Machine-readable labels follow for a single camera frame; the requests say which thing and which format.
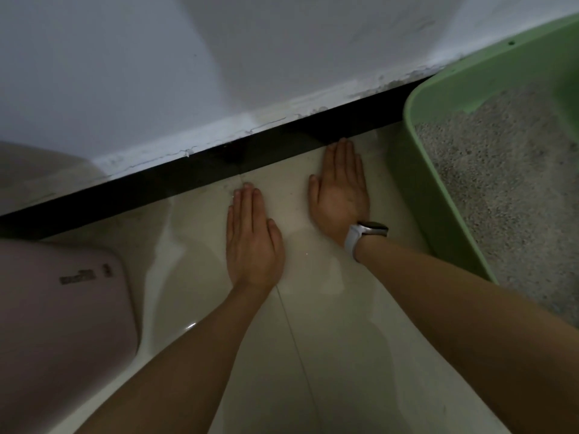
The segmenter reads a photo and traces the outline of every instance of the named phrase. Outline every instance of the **black baseboard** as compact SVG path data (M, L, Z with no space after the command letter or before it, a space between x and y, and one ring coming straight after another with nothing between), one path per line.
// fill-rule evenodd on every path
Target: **black baseboard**
M402 120L423 80L0 216L0 237L39 240ZM292 137L292 134L309 137Z

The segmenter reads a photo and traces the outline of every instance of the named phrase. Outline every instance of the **person's left hand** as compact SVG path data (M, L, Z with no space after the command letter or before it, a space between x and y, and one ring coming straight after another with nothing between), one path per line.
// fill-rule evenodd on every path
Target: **person's left hand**
M261 301L280 280L286 251L280 229L265 215L264 197L253 184L236 190L227 215L227 270L233 288Z

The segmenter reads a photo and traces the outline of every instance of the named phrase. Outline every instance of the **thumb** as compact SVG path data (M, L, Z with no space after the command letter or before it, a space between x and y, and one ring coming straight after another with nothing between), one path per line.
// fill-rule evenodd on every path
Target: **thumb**
M320 181L316 175L310 175L309 189L308 189L308 201L310 205L310 210L312 207L318 205L318 197L320 195Z
M269 236L271 237L271 243L273 244L273 249L276 254L283 252L284 250L284 240L281 236L281 231L273 219L267 220L267 229L269 230Z

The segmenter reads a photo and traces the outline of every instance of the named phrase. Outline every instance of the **hand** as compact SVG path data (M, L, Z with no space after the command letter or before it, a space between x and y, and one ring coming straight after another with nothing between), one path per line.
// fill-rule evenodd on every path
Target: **hand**
M325 235L344 246L350 225L370 217L364 168L350 140L329 145L321 179L310 176L310 216Z
M281 232L265 216L263 195L244 184L235 191L227 214L227 270L233 288L264 301L279 282L285 262Z

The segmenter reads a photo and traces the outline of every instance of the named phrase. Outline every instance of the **finger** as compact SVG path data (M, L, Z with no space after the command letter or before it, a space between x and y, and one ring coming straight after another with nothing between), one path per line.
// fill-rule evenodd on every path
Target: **finger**
M267 217L265 216L264 196L259 189L253 192L253 231L265 231L267 229Z
M284 254L284 240L281 236L281 231L273 219L267 220L267 229L269 230L269 236L271 237L271 243L273 244L273 250L277 255Z
M239 234L242 230L242 191L233 192L233 233Z
M360 157L360 154L356 154L356 181L358 182L358 186L360 186L362 189L366 189L364 165L362 165L362 157Z
M350 184L356 184L356 157L354 155L354 144L348 140L346 142L346 178Z
M227 244L233 239L233 205L227 209Z
M336 147L336 181L345 182L346 178L346 139L341 138Z
M242 233L251 233L253 231L253 219L251 212L253 209L253 184L243 184L242 190Z
M312 207L318 204L318 197L320 195L320 181L316 175L310 175L309 189L308 189L308 202L310 205L310 210Z
M325 182L334 181L336 172L334 168L334 157L336 155L336 143L328 145L324 154L324 163L322 164L322 180Z

